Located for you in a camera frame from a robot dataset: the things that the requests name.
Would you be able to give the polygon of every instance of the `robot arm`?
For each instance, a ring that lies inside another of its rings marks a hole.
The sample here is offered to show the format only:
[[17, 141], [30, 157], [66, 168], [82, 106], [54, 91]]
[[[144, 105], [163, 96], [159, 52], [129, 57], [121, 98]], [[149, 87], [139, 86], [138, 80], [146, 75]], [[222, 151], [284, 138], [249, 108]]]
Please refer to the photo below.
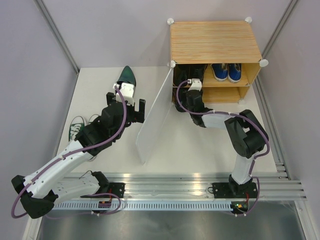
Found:
[[262, 151], [266, 142], [262, 135], [248, 122], [253, 122], [269, 140], [264, 128], [261, 126], [255, 115], [250, 110], [240, 112], [239, 116], [229, 114], [208, 114], [214, 112], [212, 109], [205, 107], [202, 101], [203, 91], [202, 83], [199, 79], [191, 79], [191, 87], [182, 94], [185, 94], [185, 108], [190, 113], [193, 122], [203, 128], [219, 128], [227, 130], [232, 146], [237, 153], [234, 169], [229, 176], [229, 189], [234, 197], [239, 197], [244, 190], [249, 188], [252, 183], [251, 172], [254, 166], [254, 157]]
[[[28, 184], [31, 184], [20, 198], [23, 208], [31, 218], [36, 219], [44, 216], [55, 205], [61, 202], [86, 195], [107, 193], [109, 191], [109, 181], [100, 171], [92, 172], [92, 175], [74, 181], [61, 182], [61, 180], [77, 166], [90, 160], [120, 139], [126, 127], [129, 127], [132, 123], [144, 122], [146, 101], [140, 99], [139, 111], [135, 111], [133, 99], [136, 87], [135, 81], [134, 84], [131, 84], [128, 81], [123, 81], [123, 79], [120, 80], [121, 77], [115, 83], [114, 88], [119, 88], [122, 97], [125, 99], [126, 119], [124, 128], [112, 141], [64, 157], [72, 151], [100, 144], [110, 139], [120, 130], [124, 119], [124, 106], [118, 93], [115, 95], [109, 92], [106, 95], [107, 107], [102, 110], [101, 115], [91, 124], [85, 126], [62, 152], [34, 173], [25, 177], [17, 175], [11, 180], [18, 194]], [[47, 168], [58, 159], [61, 160]], [[46, 171], [32, 182], [44, 169]]]

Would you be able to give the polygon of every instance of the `shoe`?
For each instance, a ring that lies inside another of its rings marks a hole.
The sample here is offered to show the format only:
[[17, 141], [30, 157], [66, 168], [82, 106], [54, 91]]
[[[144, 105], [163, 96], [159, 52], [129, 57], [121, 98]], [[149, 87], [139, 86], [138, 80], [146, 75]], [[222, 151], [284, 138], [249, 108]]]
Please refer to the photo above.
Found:
[[76, 135], [84, 129], [85, 125], [87, 125], [86, 120], [82, 116], [76, 116], [69, 127], [69, 135], [68, 140], [69, 142], [71, 140], [74, 140], [76, 138]]
[[[180, 91], [179, 91], [179, 100], [185, 109], [187, 108], [187, 91], [188, 91], [188, 88], [180, 88]], [[185, 110], [182, 109], [182, 107], [179, 105], [177, 101], [177, 88], [173, 89], [173, 99], [174, 99], [175, 109], [180, 113], [184, 113]]]
[[[88, 124], [91, 124], [97, 117], [99, 117], [98, 114], [93, 114], [90, 118], [89, 118], [89, 121], [88, 121]], [[94, 156], [92, 158], [90, 158], [87, 162], [92, 162], [93, 160], [96, 159], [97, 156]]]
[[173, 71], [173, 85], [178, 87], [180, 83], [188, 79], [190, 64], [177, 64]]
[[208, 64], [191, 64], [188, 79], [200, 79], [200, 82], [203, 83], [207, 66]]
[[237, 83], [241, 79], [241, 63], [229, 63], [228, 79], [231, 83]]
[[219, 82], [223, 82], [228, 78], [228, 68], [225, 63], [213, 63], [211, 64], [213, 76]]
[[134, 72], [131, 70], [129, 66], [124, 67], [116, 83], [119, 84], [120, 86], [122, 83], [133, 84], [136, 87], [137, 85], [136, 78], [135, 78]]

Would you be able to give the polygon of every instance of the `cable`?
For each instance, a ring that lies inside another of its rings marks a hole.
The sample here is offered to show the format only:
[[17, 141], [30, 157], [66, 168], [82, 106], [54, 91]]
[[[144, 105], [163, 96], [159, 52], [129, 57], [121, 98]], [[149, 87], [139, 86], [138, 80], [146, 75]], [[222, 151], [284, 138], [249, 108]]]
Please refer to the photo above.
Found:
[[[251, 121], [249, 118], [245, 117], [245, 116], [242, 116], [242, 115], [239, 115], [239, 114], [236, 114], [236, 113], [230, 113], [230, 112], [226, 112], [226, 111], [209, 111], [209, 112], [193, 112], [193, 111], [189, 111], [188, 109], [186, 109], [182, 103], [180, 102], [180, 99], [179, 99], [179, 90], [181, 88], [181, 86], [183, 84], [186, 84], [188, 83], [188, 80], [185, 80], [183, 82], [181, 82], [176, 90], [176, 94], [175, 94], [175, 98], [179, 104], [179, 106], [185, 110], [187, 113], [189, 114], [193, 114], [193, 115], [209, 115], [209, 114], [220, 114], [220, 115], [228, 115], [228, 116], [233, 116], [233, 117], [238, 117], [238, 118], [241, 118], [241, 119], [244, 119], [246, 120], [248, 123], [250, 123], [254, 128], [255, 130], [258, 131], [258, 133], [262, 136], [263, 140], [265, 141], [265, 144], [266, 144], [266, 151], [264, 153], [260, 153], [258, 155], [255, 155], [253, 157], [253, 161], [251, 163], [251, 166], [250, 166], [250, 170], [249, 170], [249, 175], [251, 175], [253, 169], [254, 169], [254, 166], [255, 166], [255, 162], [256, 162], [256, 159], [257, 158], [260, 158], [260, 157], [263, 157], [265, 155], [267, 155], [269, 152], [270, 152], [270, 143], [268, 141], [268, 138], [266, 137], [266, 135], [261, 131], [261, 129], [253, 122]], [[257, 197], [254, 201], [254, 204], [253, 206], [251, 207], [251, 209], [249, 209], [246, 213], [241, 213], [241, 214], [237, 214], [237, 216], [244, 216], [245, 214], [247, 215], [248, 213], [250, 213], [255, 207], [256, 207], [256, 203], [258, 202], [258, 199], [259, 199], [259, 196], [260, 196], [260, 181], [259, 181], [259, 178], [256, 177], [256, 176], [253, 176], [252, 177], [253, 179], [256, 179], [257, 181], [257, 185], [258, 185], [258, 193], [257, 193]]]
[[249, 193], [245, 192], [245, 195], [246, 195], [246, 200], [245, 200], [244, 204], [249, 202]]
[[214, 188], [213, 188], [212, 186], [208, 187], [207, 190], [208, 190], [208, 192], [209, 192], [210, 194], [214, 194], [214, 192], [213, 192], [213, 191], [214, 191]]
[[[248, 205], [248, 207], [247, 207], [247, 211], [250, 209], [250, 204], [249, 204], [249, 201], [247, 202], [247, 203], [245, 203], [245, 204], [247, 204]], [[247, 211], [242, 211], [239, 207], [237, 207], [236, 209], [238, 209], [240, 212], [242, 212], [242, 213], [244, 213], [244, 214], [246, 214], [247, 213]]]
[[59, 220], [59, 219], [66, 219], [69, 217], [74, 217], [74, 216], [80, 216], [80, 215], [97, 215], [97, 216], [105, 216], [105, 215], [111, 215], [114, 214], [118, 211], [118, 209], [121, 207], [121, 199], [113, 194], [113, 193], [97, 193], [97, 194], [92, 194], [92, 195], [86, 195], [86, 197], [98, 197], [98, 196], [112, 196], [115, 197], [116, 199], [118, 199], [119, 204], [116, 207], [115, 210], [109, 211], [109, 212], [101, 212], [101, 213], [95, 213], [93, 211], [84, 211], [84, 212], [79, 212], [79, 213], [74, 213], [68, 216], [58, 216], [58, 217], [54, 217], [54, 216], [48, 216], [48, 215], [44, 215], [47, 219], [50, 220]]
[[[114, 89], [115, 91], [119, 94], [120, 98], [121, 98], [121, 101], [122, 101], [122, 106], [123, 106], [123, 119], [122, 119], [122, 123], [120, 125], [120, 128], [118, 129], [118, 131], [112, 136], [110, 137], [109, 139], [103, 141], [103, 142], [100, 142], [96, 145], [92, 145], [92, 146], [87, 146], [87, 147], [84, 147], [84, 148], [81, 148], [81, 149], [77, 149], [77, 150], [74, 150], [74, 151], [71, 151], [71, 152], [68, 152], [66, 153], [65, 155], [62, 156], [63, 159], [69, 157], [70, 155], [72, 154], [76, 154], [76, 153], [79, 153], [79, 152], [83, 152], [83, 151], [88, 151], [90, 149], [94, 149], [94, 148], [98, 148], [102, 145], [105, 145], [109, 142], [111, 142], [113, 139], [115, 139], [120, 133], [121, 131], [123, 130], [125, 124], [126, 124], [126, 119], [127, 119], [127, 107], [126, 107], [126, 101], [125, 101], [125, 98], [124, 96], [122, 95], [122, 93], [120, 92], [120, 90], [117, 88], [117, 86], [114, 86]], [[54, 160], [52, 163], [50, 163], [48, 166], [46, 166], [44, 169], [42, 169], [32, 180], [31, 182], [34, 183], [42, 174], [44, 174], [49, 168], [51, 168], [53, 165], [55, 165], [57, 162], [61, 161], [62, 158], [57, 158], [56, 160]], [[19, 201], [19, 199], [21, 198], [22, 194], [31, 186], [31, 183], [28, 183], [18, 194], [18, 196], [16, 197], [16, 199], [14, 200], [13, 202], [13, 205], [12, 205], [12, 208], [11, 208], [11, 217], [14, 218], [14, 219], [19, 219], [19, 218], [22, 218], [23, 216], [27, 215], [27, 213], [23, 213], [21, 215], [15, 215], [15, 209], [16, 209], [16, 206], [17, 206], [17, 203]]]
[[81, 179], [84, 175], [86, 175], [88, 172], [91, 172], [91, 175], [93, 174], [93, 172], [91, 170], [86, 171], [81, 177], [79, 177], [79, 179]]

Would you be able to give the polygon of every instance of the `white wall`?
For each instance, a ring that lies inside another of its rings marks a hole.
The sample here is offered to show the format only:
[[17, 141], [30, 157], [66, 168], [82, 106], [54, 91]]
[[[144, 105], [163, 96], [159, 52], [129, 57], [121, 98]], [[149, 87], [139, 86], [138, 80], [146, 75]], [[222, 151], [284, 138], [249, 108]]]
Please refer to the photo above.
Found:
[[261, 78], [290, 173], [320, 226], [320, 1], [300, 1]]
[[244, 20], [260, 50], [290, 0], [44, 0], [80, 67], [166, 66], [168, 18]]
[[11, 179], [52, 158], [76, 75], [32, 0], [0, 1], [0, 33], [0, 238], [20, 240]]

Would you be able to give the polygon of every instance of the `white shoelace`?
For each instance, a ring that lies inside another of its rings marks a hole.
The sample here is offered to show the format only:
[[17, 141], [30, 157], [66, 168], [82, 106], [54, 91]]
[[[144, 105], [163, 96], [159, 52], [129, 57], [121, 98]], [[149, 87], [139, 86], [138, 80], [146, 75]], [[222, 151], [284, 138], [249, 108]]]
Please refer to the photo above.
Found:
[[71, 140], [76, 138], [76, 135], [80, 132], [81, 124], [75, 124], [70, 127]]

